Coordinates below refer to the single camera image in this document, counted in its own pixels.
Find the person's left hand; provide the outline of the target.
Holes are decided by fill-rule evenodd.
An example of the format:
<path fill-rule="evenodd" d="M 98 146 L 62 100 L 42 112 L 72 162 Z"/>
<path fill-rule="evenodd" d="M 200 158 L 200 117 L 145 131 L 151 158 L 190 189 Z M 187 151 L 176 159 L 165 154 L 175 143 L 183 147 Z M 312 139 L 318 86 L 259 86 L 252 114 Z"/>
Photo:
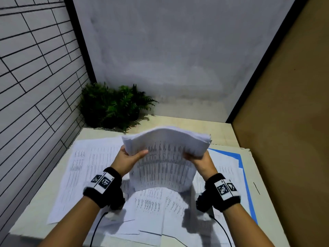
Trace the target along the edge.
<path fill-rule="evenodd" d="M 137 162 L 129 161 L 129 154 L 126 152 L 125 146 L 122 145 L 117 156 L 115 157 L 111 167 L 116 170 L 121 177 L 124 177 Z"/>

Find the person's right hand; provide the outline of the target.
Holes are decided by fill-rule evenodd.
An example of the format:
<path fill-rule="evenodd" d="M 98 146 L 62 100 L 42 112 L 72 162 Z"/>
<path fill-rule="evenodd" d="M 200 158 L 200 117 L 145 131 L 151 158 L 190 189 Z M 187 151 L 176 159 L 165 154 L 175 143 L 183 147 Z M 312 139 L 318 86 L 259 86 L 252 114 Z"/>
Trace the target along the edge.
<path fill-rule="evenodd" d="M 203 155 L 203 162 L 201 164 L 194 164 L 194 166 L 204 181 L 207 181 L 209 178 L 218 173 L 208 150 L 206 150 Z"/>

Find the stack of printed paper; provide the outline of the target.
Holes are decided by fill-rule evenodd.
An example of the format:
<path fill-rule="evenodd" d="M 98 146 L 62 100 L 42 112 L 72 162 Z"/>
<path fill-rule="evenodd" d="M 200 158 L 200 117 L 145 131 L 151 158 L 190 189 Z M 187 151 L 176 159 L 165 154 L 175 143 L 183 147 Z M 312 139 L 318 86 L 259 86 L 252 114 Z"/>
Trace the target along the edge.
<path fill-rule="evenodd" d="M 135 191 L 164 187 L 176 192 L 189 190 L 196 174 L 195 166 L 183 154 L 202 157 L 212 142 L 210 134 L 173 126 L 124 135 L 122 141 L 130 156 L 148 150 L 129 172 Z"/>

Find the person's left forearm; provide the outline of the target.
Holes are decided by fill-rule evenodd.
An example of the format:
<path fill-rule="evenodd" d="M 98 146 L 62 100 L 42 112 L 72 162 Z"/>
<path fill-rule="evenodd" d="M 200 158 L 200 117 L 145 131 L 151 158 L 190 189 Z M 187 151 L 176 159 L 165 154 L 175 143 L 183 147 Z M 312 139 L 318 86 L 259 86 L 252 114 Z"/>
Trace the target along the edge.
<path fill-rule="evenodd" d="M 82 247 L 101 208 L 83 196 L 38 247 Z"/>

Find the person's right forearm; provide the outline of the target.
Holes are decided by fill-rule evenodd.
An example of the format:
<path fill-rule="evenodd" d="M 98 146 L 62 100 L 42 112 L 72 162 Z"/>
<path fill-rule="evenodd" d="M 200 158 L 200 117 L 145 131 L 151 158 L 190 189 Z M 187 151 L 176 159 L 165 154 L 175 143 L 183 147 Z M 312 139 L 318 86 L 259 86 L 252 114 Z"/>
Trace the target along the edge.
<path fill-rule="evenodd" d="M 240 203 L 223 211 L 235 247 L 275 247 Z"/>

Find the green fern plant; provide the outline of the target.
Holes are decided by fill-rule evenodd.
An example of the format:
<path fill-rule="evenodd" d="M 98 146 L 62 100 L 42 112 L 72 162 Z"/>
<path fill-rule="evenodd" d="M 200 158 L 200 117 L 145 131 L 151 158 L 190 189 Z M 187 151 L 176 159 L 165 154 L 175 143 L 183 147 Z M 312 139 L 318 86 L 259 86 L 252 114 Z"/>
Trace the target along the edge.
<path fill-rule="evenodd" d="M 86 84 L 77 105 L 87 126 L 126 131 L 139 120 L 142 111 L 150 111 L 158 103 L 136 84 L 117 89 L 106 83 Z"/>

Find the blue folder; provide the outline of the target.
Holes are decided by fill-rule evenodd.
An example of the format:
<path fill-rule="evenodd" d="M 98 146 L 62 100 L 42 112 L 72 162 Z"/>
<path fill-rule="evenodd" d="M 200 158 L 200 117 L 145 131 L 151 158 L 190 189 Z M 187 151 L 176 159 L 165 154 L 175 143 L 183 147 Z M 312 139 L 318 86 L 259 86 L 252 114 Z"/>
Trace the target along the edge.
<path fill-rule="evenodd" d="M 237 191 L 241 195 L 242 206 L 256 224 L 258 224 L 241 155 L 217 149 L 208 149 L 208 152 L 217 171 L 236 185 Z"/>

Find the spread of loose printed sheets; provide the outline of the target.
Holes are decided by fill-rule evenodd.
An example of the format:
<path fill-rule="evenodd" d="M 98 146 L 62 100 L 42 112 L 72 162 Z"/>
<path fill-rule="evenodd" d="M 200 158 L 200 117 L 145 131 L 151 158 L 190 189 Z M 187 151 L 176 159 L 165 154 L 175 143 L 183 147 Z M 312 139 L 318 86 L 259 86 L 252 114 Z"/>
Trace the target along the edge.
<path fill-rule="evenodd" d="M 121 137 L 76 141 L 60 183 L 47 224 L 58 223 L 82 198 L 84 187 L 109 167 L 120 150 Z M 159 246 L 161 236 L 174 237 L 188 247 L 231 245 L 232 237 L 223 214 L 212 208 L 196 209 L 204 191 L 204 180 L 196 173 L 189 190 L 176 192 L 164 187 L 135 191 L 129 173 L 122 178 L 123 209 L 101 209 L 90 231 L 134 242 Z"/>

